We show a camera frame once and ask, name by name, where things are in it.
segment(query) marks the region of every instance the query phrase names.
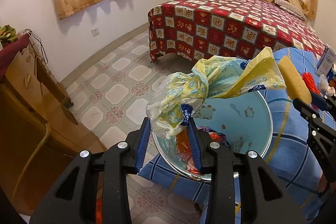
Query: white wall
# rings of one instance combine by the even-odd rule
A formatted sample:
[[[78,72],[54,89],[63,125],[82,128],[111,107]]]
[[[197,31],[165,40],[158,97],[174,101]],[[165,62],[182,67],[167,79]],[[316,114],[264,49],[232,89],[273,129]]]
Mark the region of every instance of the white wall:
[[[53,0],[0,0],[2,24],[17,30],[30,28],[42,39],[49,67],[61,81],[99,49],[147,22],[148,11],[168,0],[105,0],[63,20]],[[316,34],[336,49],[333,39],[336,0],[319,0]],[[100,34],[92,37],[91,29]]]
[[[99,49],[146,23],[149,10],[165,1],[105,0],[61,21],[53,0],[0,0],[0,11],[3,24],[39,35],[48,66],[61,81]],[[93,38],[95,27],[100,34]]]
[[[319,0],[314,24],[316,35],[336,50],[336,0]]]

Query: bed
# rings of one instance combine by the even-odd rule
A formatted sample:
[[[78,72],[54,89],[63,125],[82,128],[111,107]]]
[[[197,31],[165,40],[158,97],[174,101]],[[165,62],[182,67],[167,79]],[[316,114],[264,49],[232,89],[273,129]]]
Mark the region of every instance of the bed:
[[[273,0],[173,0],[148,13],[150,57],[174,52],[190,61],[213,55],[254,58],[264,47],[296,47],[320,59],[325,45]],[[298,0],[286,0],[300,7]]]

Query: plastic bag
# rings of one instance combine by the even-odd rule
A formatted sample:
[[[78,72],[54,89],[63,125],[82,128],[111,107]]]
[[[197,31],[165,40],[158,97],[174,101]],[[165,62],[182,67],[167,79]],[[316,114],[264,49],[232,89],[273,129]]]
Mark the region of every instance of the plastic bag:
[[[179,134],[206,98],[230,98],[256,90],[286,88],[270,47],[265,47],[250,62],[222,56],[201,59],[192,72],[193,77],[182,72],[169,75],[146,107],[152,130],[161,138]]]
[[[321,92],[327,96],[333,96],[335,93],[335,88],[333,86],[329,86],[327,77],[324,74],[320,75],[319,87]]]

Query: baseboard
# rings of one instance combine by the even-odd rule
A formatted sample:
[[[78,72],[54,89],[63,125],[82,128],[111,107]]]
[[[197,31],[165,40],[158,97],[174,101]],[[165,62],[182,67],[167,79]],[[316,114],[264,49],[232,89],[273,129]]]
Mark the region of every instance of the baseboard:
[[[133,37],[137,36],[138,34],[144,32],[148,29],[148,23],[142,24],[141,26],[137,27],[136,29],[124,34],[123,36],[119,37],[118,39],[114,40],[94,55],[89,57],[85,60],[82,64],[80,64],[77,68],[75,68],[68,76],[66,76],[61,83],[64,85],[65,88],[70,86],[79,76],[81,76],[85,71],[87,71],[91,66],[97,63],[100,59],[104,56],[109,54],[111,51],[119,47],[120,45],[124,44],[126,41],[132,39]]]

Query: wooden drawer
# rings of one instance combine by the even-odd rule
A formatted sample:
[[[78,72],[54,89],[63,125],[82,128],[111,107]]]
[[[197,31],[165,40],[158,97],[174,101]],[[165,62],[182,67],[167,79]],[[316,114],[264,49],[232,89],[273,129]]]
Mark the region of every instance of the wooden drawer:
[[[56,100],[42,83],[41,90],[48,123],[53,130],[82,150],[90,147],[94,149],[94,153],[106,150],[99,138],[83,124],[77,122],[73,114]]]
[[[18,99],[46,123],[46,113],[42,102],[40,82],[30,71],[24,57],[18,52],[5,73],[6,81],[17,94]]]

